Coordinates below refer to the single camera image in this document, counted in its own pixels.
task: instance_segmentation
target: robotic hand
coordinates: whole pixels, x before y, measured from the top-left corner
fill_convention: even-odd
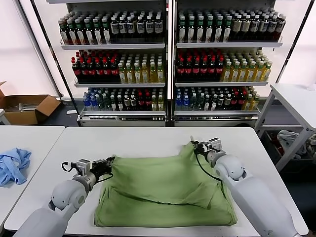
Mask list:
[[[114,157],[106,160],[97,160],[92,163],[81,159],[77,163],[64,162],[62,168],[70,172],[77,170],[72,180],[57,185],[48,205],[34,211],[23,223],[14,237],[62,237],[66,231],[68,221],[74,213],[84,204],[88,193],[99,182],[112,178],[112,161]],[[103,175],[108,178],[99,180]]]
[[[220,139],[198,142],[191,137],[191,142],[195,154],[203,155],[215,169],[219,179],[230,189],[234,201],[262,237],[300,237],[285,206],[265,183],[244,168],[237,157],[222,151]]]

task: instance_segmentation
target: cloth fold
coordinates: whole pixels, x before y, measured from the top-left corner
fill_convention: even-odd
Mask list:
[[[27,181],[20,170],[29,166],[31,154],[19,148],[0,153],[0,186],[7,184],[10,180],[15,181],[16,184]]]

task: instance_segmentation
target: white table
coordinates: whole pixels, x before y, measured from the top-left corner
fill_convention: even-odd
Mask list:
[[[17,230],[27,217],[50,199],[58,183],[72,179],[60,165],[78,159],[97,160],[113,154],[121,157],[165,157],[177,155],[182,145],[190,141],[205,141],[219,137],[223,150],[239,157],[245,166],[263,179],[292,214],[295,228],[302,235],[308,228],[277,170],[258,139],[255,131],[245,127],[68,127],[35,174],[4,227]],[[242,211],[235,204],[238,222],[233,226],[200,226],[182,228],[100,228],[93,225],[94,210],[99,201],[101,184],[96,185],[85,204],[73,215],[66,234],[78,236],[153,236],[153,237],[257,237]]]
[[[29,167],[22,171],[27,181],[21,185],[13,181],[0,187],[0,232],[14,205],[64,129],[61,126],[0,126],[0,153],[16,147],[32,152]]]
[[[272,91],[259,115],[255,124],[255,131],[261,137],[265,130],[291,129],[297,127],[292,125],[267,125],[262,124],[267,115],[269,106],[275,97],[284,105],[284,107],[295,117],[295,119],[303,127],[300,135],[290,148],[284,153],[276,164],[278,171],[281,171],[286,164],[293,158],[298,149],[306,142],[306,140],[316,131],[316,91],[307,90],[302,85],[294,84],[272,84]]]

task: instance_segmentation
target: yellow bottle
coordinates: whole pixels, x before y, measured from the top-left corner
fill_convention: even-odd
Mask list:
[[[240,65],[240,62],[236,61],[235,64],[234,64],[233,70],[231,70],[231,74],[229,76],[229,81],[231,81],[231,82],[236,82],[237,81],[237,77],[238,77],[238,74],[239,74],[239,65]]]
[[[243,61],[241,63],[241,68],[240,68],[240,71],[239,71],[239,74],[238,74],[237,81],[245,81],[247,64],[248,63],[246,61]]]
[[[144,83],[149,83],[148,71],[147,71],[147,64],[146,62],[142,62],[142,77]]]
[[[151,83],[157,83],[158,82],[158,76],[157,76],[157,72],[155,69],[155,63],[151,62],[150,63],[150,82]]]
[[[221,76],[221,81],[222,82],[228,82],[229,81],[229,77],[230,77],[230,74],[231,74],[231,67],[232,67],[232,62],[231,61],[227,61],[225,70],[223,71],[222,76]]]
[[[264,72],[261,75],[260,81],[267,81],[271,72],[271,66],[272,66],[272,62],[269,61],[266,65],[266,69],[264,70]]]
[[[263,65],[264,62],[260,61],[258,68],[255,70],[254,75],[252,76],[252,81],[260,81],[261,75],[262,75],[262,70],[263,70]]]
[[[135,66],[135,80],[136,83],[142,83],[141,82],[141,73],[140,73],[140,69],[139,69],[139,63],[134,63]]]

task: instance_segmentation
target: green towel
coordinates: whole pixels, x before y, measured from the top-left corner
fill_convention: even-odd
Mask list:
[[[216,176],[203,156],[205,170]],[[164,158],[120,158],[104,182],[94,223],[100,227],[182,227],[237,222],[227,187],[206,175],[193,145]]]

